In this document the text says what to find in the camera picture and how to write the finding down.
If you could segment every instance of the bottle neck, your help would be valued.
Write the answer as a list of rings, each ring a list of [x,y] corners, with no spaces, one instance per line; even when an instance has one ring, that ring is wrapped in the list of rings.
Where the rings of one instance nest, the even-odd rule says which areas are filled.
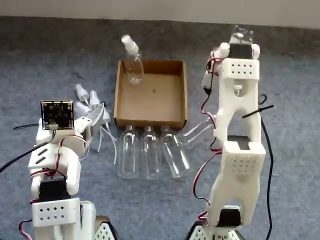
[[[127,125],[127,126],[125,127],[125,130],[127,130],[127,131],[133,131],[133,130],[135,130],[135,126],[133,126],[133,125]]]

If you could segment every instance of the white wall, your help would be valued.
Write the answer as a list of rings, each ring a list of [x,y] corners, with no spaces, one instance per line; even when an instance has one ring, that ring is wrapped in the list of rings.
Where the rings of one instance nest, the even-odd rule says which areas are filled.
[[[320,29],[320,0],[0,0],[0,16],[173,20]]]

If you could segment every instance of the black cable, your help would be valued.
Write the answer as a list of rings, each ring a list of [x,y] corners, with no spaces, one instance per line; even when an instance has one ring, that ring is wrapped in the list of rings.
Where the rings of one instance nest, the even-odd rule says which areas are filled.
[[[268,178],[268,184],[266,189],[266,207],[268,210],[268,217],[269,217],[269,231],[266,236],[266,240],[269,240],[271,231],[272,231],[272,217],[271,217],[271,210],[270,210],[270,187],[271,187],[271,178],[272,178],[272,171],[274,168],[274,154],[272,152],[271,143],[269,139],[269,135],[266,129],[266,126],[264,124],[263,119],[261,118],[261,126],[265,135],[266,143],[268,145],[269,155],[270,155],[270,169],[269,169],[269,178]]]
[[[34,146],[33,148],[29,149],[28,151],[25,151],[25,152],[22,153],[21,155],[15,157],[14,159],[8,161],[5,165],[3,165],[3,166],[0,168],[0,174],[1,174],[4,170],[6,170],[9,166],[11,166],[11,165],[14,164],[16,161],[18,161],[19,159],[25,157],[26,155],[32,153],[33,151],[35,151],[35,150],[37,150],[37,149],[39,149],[39,148],[41,148],[41,147],[49,144],[49,143],[55,138],[55,136],[56,136],[56,131],[54,130],[54,131],[52,132],[52,138],[51,138],[50,140],[45,141],[45,142],[43,142],[43,143],[40,143],[40,144]]]
[[[26,124],[26,125],[21,125],[21,126],[15,126],[13,130],[17,129],[24,129],[24,128],[29,128],[29,127],[38,127],[39,123],[31,123],[31,124]]]
[[[268,97],[266,94],[260,94],[258,97],[258,104],[262,105],[267,101]],[[242,118],[245,119],[247,117],[250,117],[253,114],[262,112],[263,110],[266,109],[270,109],[273,108],[274,105],[269,105],[266,107],[260,107],[258,108],[258,110],[253,111],[249,114],[243,115]],[[265,126],[265,123],[261,117],[261,126],[262,126],[262,130],[263,133],[265,135],[265,139],[266,139],[266,143],[268,145],[268,151],[269,151],[269,155],[270,155],[270,169],[269,169],[269,177],[268,177],[268,183],[267,183],[267,187],[266,187],[266,207],[267,207],[267,211],[268,211],[268,218],[269,218],[269,231],[268,234],[266,236],[266,240],[269,240],[270,235],[271,235],[271,231],[272,231],[272,216],[271,216],[271,209],[270,209],[270,188],[271,188],[271,179],[272,179],[272,172],[273,172],[273,168],[274,168],[274,154],[272,152],[272,147],[271,147],[271,143],[270,143],[270,139],[269,139],[269,135]]]

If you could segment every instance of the white spray nozzle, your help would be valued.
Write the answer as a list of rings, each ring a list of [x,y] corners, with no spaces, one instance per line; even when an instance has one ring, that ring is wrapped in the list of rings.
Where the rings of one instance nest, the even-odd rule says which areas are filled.
[[[131,39],[130,35],[123,35],[121,41],[124,44],[124,47],[128,54],[135,55],[139,52],[138,45]]]
[[[106,108],[104,108],[102,120],[103,120],[103,122],[104,122],[105,124],[108,124],[108,123],[111,122],[110,115],[109,115],[109,113],[107,112],[107,109],[106,109]]]
[[[84,105],[80,101],[76,101],[74,104],[74,112],[77,118],[87,116],[91,110],[88,106]]]
[[[97,108],[100,104],[97,92],[95,90],[90,91],[90,107],[93,109]]]
[[[89,94],[88,92],[81,86],[81,84],[75,85],[76,94],[81,102],[88,102]]]

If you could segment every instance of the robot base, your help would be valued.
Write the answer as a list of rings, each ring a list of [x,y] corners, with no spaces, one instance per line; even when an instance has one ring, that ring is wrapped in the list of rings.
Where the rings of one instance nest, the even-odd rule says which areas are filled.
[[[206,221],[198,220],[191,227],[185,240],[245,240],[245,238],[237,230],[224,230],[214,233],[206,227]]]
[[[119,235],[111,224],[107,216],[96,215],[96,209],[94,205],[89,201],[80,201],[81,205],[81,237],[80,240],[92,239],[92,233],[94,232],[93,240],[120,240]],[[58,227],[54,228],[54,239],[61,240],[61,232]]]

